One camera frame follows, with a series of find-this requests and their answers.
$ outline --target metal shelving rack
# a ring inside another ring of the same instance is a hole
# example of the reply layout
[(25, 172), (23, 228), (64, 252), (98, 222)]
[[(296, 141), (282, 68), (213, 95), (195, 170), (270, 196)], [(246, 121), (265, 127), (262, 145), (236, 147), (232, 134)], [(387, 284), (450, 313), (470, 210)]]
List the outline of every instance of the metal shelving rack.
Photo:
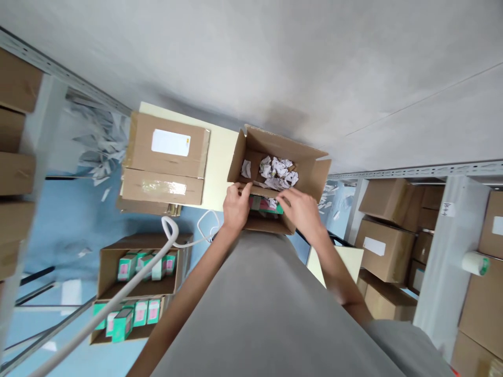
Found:
[[(27, 116), (21, 142), (21, 153), (33, 154), (37, 158), (34, 192), (25, 198), (36, 202), (47, 171), (52, 135), (69, 87), (126, 116), (130, 116), (131, 109), (2, 28), (0, 47), (46, 72), (35, 112)], [(440, 216), (438, 219), (414, 318), (414, 324), (431, 337), (444, 358), (450, 361), (469, 282), (469, 273), (460, 267), (461, 256), (466, 251), (475, 250), (478, 245), (490, 191), (488, 185), (503, 185), (503, 160), (330, 175), (330, 180), (356, 183), (355, 199), (344, 237), (349, 243), (354, 244), (363, 218), (357, 209), (368, 180), (377, 178), (406, 178), (416, 184), (445, 184), (443, 200), (455, 205), (454, 217)], [(0, 301), (0, 360), (26, 249), (27, 243), (24, 242), (16, 273), (5, 282)]]
[(477, 250), (490, 186), (503, 185), (503, 161), (335, 174), (329, 179), (356, 182), (355, 198), (344, 239), (354, 244), (364, 214), (358, 211), (369, 179), (405, 178), (413, 184), (445, 184), (443, 203), (451, 216), (439, 214), (413, 324), (431, 338), (450, 362), (470, 273), (463, 255)]

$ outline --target hand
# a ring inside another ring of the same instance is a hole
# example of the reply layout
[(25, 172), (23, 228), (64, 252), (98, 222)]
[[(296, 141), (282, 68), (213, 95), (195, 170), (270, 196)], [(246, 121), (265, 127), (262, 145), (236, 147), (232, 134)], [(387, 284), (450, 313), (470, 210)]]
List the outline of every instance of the hand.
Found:
[(326, 228), (321, 222), (316, 200), (294, 187), (282, 191), (276, 197), (285, 215), (298, 228), (310, 244), (322, 236), (327, 236)]
[(224, 200), (224, 225), (222, 229), (228, 229), (235, 232), (236, 235), (243, 230), (250, 212), (250, 190), (252, 183), (248, 182), (239, 195), (239, 183), (234, 183), (227, 189), (227, 196)]

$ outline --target person's left hand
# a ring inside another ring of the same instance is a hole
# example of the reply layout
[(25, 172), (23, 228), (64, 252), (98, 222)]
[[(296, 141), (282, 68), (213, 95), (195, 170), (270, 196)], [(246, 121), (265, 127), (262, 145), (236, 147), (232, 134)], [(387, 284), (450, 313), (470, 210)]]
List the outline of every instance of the person's left hand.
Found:
[(222, 229), (228, 229), (236, 234), (243, 230), (250, 212), (250, 190), (252, 183), (248, 182), (239, 195), (239, 183), (234, 183), (227, 189), (227, 196), (224, 200), (224, 225)]

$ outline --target grey shirt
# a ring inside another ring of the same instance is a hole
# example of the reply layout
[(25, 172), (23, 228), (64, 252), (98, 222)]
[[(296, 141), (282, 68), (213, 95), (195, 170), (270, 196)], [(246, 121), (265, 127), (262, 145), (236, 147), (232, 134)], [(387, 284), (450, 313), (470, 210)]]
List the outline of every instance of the grey shirt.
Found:
[(152, 376), (452, 376), (410, 323), (362, 328), (280, 235), (242, 232)]

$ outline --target packing tape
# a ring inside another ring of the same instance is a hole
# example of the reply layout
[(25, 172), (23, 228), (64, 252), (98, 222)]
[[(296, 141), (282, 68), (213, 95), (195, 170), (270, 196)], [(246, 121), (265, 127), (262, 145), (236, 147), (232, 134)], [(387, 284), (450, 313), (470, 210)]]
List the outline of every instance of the packing tape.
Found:
[(488, 257), (469, 251), (463, 256), (461, 268), (473, 275), (484, 276), (489, 270), (491, 262)]
[(143, 190), (143, 192), (148, 194), (165, 193), (185, 195), (185, 192), (187, 191), (187, 185), (178, 182), (143, 180), (141, 189)]

